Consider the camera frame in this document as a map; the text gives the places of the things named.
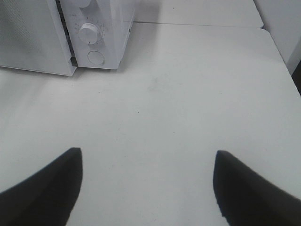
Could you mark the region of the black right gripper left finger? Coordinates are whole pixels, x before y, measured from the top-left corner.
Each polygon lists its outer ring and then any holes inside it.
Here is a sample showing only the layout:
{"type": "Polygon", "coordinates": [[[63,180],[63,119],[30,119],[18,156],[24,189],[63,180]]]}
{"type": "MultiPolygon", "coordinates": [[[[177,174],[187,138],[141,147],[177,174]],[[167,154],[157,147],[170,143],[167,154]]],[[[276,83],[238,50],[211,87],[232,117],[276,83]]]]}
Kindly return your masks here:
{"type": "Polygon", "coordinates": [[[0,194],[2,226],[65,226],[83,178],[82,151],[70,148],[0,194]]]}

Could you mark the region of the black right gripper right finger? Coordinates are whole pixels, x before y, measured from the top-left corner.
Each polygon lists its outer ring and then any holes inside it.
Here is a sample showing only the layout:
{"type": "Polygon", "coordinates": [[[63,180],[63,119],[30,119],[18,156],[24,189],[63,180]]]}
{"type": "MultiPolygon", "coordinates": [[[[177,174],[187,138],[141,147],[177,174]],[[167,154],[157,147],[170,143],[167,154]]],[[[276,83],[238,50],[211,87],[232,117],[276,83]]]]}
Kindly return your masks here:
{"type": "Polygon", "coordinates": [[[253,171],[228,151],[215,156],[213,190],[231,226],[299,226],[301,201],[253,171]]]}

